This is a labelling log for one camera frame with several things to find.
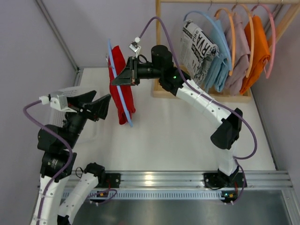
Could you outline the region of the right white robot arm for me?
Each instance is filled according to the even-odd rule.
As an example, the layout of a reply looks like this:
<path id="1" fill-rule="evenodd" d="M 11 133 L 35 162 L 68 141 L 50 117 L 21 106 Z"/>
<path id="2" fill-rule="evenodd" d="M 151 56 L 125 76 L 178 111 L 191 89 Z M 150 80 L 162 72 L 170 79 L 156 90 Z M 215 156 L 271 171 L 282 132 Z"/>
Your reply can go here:
<path id="1" fill-rule="evenodd" d="M 246 176 L 235 156 L 243 113 L 239 108 L 226 109 L 202 90 L 187 73 L 174 66 L 173 55 L 164 45 L 151 49 L 151 61 L 141 61 L 141 55 L 128 58 L 125 67 L 111 82 L 114 86 L 136 86 L 142 79 L 157 78 L 162 88 L 189 103 L 214 127 L 210 136 L 217 171 L 206 173 L 205 186 L 212 189 L 245 188 Z"/>

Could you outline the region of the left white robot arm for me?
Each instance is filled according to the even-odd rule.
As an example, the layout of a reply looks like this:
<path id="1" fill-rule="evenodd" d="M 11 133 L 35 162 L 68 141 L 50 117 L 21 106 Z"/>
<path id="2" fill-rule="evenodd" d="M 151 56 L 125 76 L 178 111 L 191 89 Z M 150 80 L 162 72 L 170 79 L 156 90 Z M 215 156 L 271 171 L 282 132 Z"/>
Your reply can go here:
<path id="1" fill-rule="evenodd" d="M 95 90 L 68 97 L 61 91 L 41 96 L 24 107 L 25 116 L 39 128 L 37 148 L 44 152 L 40 169 L 40 186 L 36 207 L 31 219 L 33 225 L 71 225 L 79 209 L 93 188 L 105 181 L 105 168 L 90 163 L 68 197 L 62 195 L 74 166 L 77 153 L 73 148 L 88 120 L 104 120 L 108 114 L 111 95 L 95 99 Z M 29 115 L 32 106 L 50 105 L 52 109 L 64 112 L 65 120 L 61 127 L 43 125 Z"/>

